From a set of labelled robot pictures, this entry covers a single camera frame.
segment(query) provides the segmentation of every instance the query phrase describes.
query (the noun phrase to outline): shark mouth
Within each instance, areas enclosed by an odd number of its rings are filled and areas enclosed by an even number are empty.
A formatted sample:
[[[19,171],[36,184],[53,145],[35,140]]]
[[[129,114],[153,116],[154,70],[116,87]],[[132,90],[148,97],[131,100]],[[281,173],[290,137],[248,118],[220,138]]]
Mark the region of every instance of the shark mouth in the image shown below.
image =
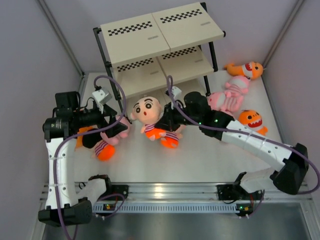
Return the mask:
[[[245,69],[247,69],[248,71],[252,71],[252,66],[250,63],[246,63],[244,66],[245,66]]]
[[[256,128],[256,127],[259,127],[261,125],[262,125],[262,119],[261,118],[256,120],[256,121],[253,121],[251,123],[248,123],[248,127],[250,127],[250,128]]]

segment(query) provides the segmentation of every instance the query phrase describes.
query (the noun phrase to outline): stuffed animal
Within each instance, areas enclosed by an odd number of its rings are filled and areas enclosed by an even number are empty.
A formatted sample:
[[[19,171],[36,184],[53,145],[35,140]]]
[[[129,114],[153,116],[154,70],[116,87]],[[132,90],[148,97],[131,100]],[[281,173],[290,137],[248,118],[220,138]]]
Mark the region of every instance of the stuffed animal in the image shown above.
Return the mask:
[[[162,106],[159,101],[150,96],[141,98],[134,106],[130,115],[131,119],[139,120],[143,124],[141,133],[145,133],[151,141],[161,139],[161,144],[167,148],[176,148],[185,126],[181,126],[175,132],[167,132],[163,129],[155,128],[162,114]]]
[[[119,134],[117,134],[116,136],[114,137],[108,137],[104,132],[100,132],[100,135],[102,137],[102,139],[112,145],[112,146],[115,146],[119,143],[120,139],[124,139],[126,137],[128,137],[128,133],[130,131],[130,128],[131,128],[131,124],[130,122],[125,118],[123,117],[121,120],[120,120],[120,123],[124,124],[127,126],[127,129],[120,132]]]
[[[224,93],[227,95],[231,93],[231,97],[239,97],[247,94],[249,89],[250,78],[247,76],[234,76],[225,83],[226,90]]]
[[[214,92],[207,98],[208,104],[211,110],[222,111],[226,113],[234,113],[239,110],[244,96],[231,97],[231,93],[228,92]]]
[[[243,110],[238,121],[263,136],[268,132],[268,128],[263,126],[261,115],[255,110]]]
[[[93,149],[96,158],[100,161],[109,160],[116,152],[114,146],[108,144],[102,139],[100,132],[84,135],[82,137],[82,145],[85,148]]]
[[[224,68],[232,76],[241,75],[252,80],[260,77],[264,72],[262,65],[255,61],[248,62],[242,66],[235,66],[234,63],[230,63],[224,66]]]

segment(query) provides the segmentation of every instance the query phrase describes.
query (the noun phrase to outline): gray wall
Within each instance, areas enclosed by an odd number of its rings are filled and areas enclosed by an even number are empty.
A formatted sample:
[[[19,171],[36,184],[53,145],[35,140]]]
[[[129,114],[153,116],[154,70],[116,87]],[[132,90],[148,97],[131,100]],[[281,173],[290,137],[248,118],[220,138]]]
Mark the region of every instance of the gray wall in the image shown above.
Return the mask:
[[[46,0],[84,71],[104,71],[93,28],[178,7],[196,0]],[[218,66],[266,57],[293,0],[207,0],[211,17],[226,31],[215,42]]]
[[[48,177],[42,124],[80,78],[36,1],[1,0],[0,239],[27,239]]]
[[[276,110],[285,141],[308,147],[309,158],[320,168],[320,1],[307,0],[275,52],[264,82]],[[310,187],[316,184],[311,169]],[[313,194],[318,210],[320,192]]]

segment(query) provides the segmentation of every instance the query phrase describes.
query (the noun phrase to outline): black and white checkered strip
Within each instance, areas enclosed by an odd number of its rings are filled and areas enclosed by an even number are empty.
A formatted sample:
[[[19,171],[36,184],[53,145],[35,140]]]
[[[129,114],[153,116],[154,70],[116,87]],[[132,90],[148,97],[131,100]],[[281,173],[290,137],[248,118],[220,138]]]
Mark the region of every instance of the black and white checkered strip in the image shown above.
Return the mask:
[[[119,34],[135,32],[141,29],[146,29],[151,27],[152,27],[152,24],[150,21],[148,21],[148,22],[138,23],[136,25],[125,26],[125,27],[115,28],[113,30],[108,30],[108,33],[109,33],[109,36],[114,36]]]
[[[174,52],[171,52],[171,53],[167,53],[165,55],[162,55],[162,58],[163,59],[171,59],[171,58],[183,56],[183,55],[186,55],[186,54],[191,54],[191,53],[194,53],[196,51],[197,51],[196,47],[193,46],[193,47],[189,47],[189,48],[186,48],[186,49],[183,49],[183,50],[180,50],[180,51],[174,51]]]
[[[197,16],[200,14],[202,14],[202,11],[200,11],[200,9],[197,9],[197,10],[179,13],[176,15],[161,17],[160,20],[162,21],[163,24],[165,24],[165,23],[170,23],[173,21],[181,20],[181,19],[191,18],[193,16]]]
[[[117,66],[116,68],[117,68],[117,71],[120,73],[125,70],[135,69],[135,68],[147,65],[147,64],[152,64],[153,62],[154,61],[152,60],[152,58],[149,58],[149,59],[142,60],[142,61],[132,62],[127,65]]]

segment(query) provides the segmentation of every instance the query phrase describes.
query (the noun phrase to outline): perforated metal strip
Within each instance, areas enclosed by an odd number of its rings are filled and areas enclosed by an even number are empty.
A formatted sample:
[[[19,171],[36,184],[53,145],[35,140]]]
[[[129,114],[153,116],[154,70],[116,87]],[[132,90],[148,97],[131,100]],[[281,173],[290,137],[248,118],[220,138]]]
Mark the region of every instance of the perforated metal strip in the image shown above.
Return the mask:
[[[97,202],[93,213],[112,213],[104,210],[106,203]],[[148,214],[148,213],[238,213],[236,204],[224,203],[131,203],[125,202],[118,213]]]

